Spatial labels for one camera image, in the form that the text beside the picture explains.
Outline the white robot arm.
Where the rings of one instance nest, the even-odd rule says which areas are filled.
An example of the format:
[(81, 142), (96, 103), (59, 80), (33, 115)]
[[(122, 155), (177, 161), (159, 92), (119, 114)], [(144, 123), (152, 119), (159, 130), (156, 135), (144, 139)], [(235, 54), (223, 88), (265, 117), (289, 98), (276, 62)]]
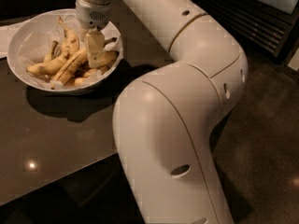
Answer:
[[(85, 29), (104, 27), (111, 0), (76, 0)], [(173, 62), (119, 95), (113, 133), (146, 224), (234, 224), (210, 149), (213, 129), (244, 90), (238, 42), (191, 0), (122, 0)]]

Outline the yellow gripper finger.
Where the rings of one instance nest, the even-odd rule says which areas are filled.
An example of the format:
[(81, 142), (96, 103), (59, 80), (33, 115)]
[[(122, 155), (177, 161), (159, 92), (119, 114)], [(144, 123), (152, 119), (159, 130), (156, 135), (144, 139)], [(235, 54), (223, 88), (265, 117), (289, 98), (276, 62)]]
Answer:
[(92, 29), (80, 29), (80, 39), (87, 50), (87, 60), (91, 68), (100, 66), (100, 56), (103, 53), (105, 37), (102, 32), (94, 27)]

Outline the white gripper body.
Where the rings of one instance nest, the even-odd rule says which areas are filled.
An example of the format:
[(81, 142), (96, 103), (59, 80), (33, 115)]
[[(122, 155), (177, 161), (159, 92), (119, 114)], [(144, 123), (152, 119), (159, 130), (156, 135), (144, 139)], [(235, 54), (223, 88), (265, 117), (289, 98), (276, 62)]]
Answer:
[(110, 20), (111, 0), (76, 0), (76, 14), (84, 29), (104, 29)]

